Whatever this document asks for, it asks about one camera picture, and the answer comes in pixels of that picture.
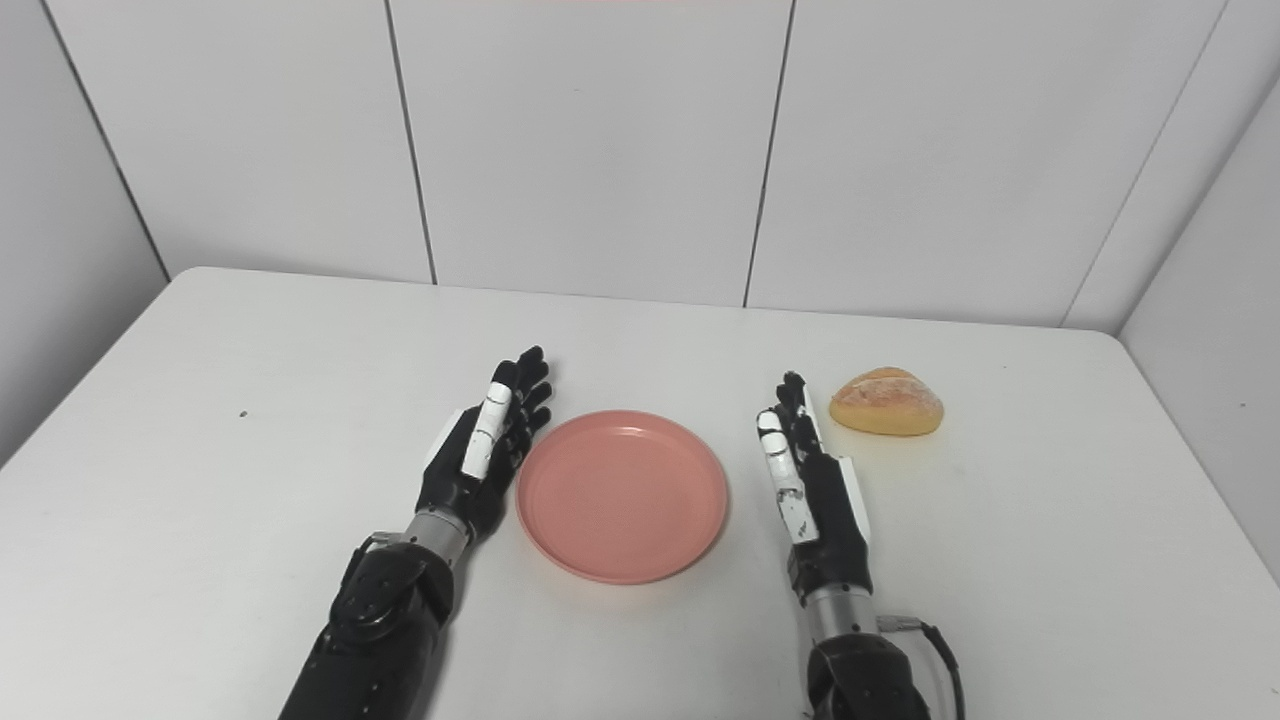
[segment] bread roll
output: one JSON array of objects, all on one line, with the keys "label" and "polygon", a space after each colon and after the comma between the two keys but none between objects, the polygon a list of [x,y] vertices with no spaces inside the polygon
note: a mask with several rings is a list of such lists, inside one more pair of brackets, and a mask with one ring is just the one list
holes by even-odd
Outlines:
[{"label": "bread roll", "polygon": [[831,419],[882,436],[923,436],[942,424],[942,401],[901,368],[877,368],[849,380],[831,398]]}]

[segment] table surface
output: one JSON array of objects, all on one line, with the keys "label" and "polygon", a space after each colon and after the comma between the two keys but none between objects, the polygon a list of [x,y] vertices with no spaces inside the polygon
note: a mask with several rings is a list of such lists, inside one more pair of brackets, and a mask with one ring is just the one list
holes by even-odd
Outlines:
[{"label": "table surface", "polygon": [[439,425],[534,342],[557,421],[627,407],[707,441],[727,525],[611,587],[508,516],[466,562],[431,717],[801,717],[753,421],[783,370],[824,398],[878,365],[928,382],[942,428],[823,429],[864,486],[878,610],[943,628],[972,717],[1280,717],[1280,589],[1110,337],[216,269],[0,470],[0,715],[275,717],[351,550],[407,523]]}]

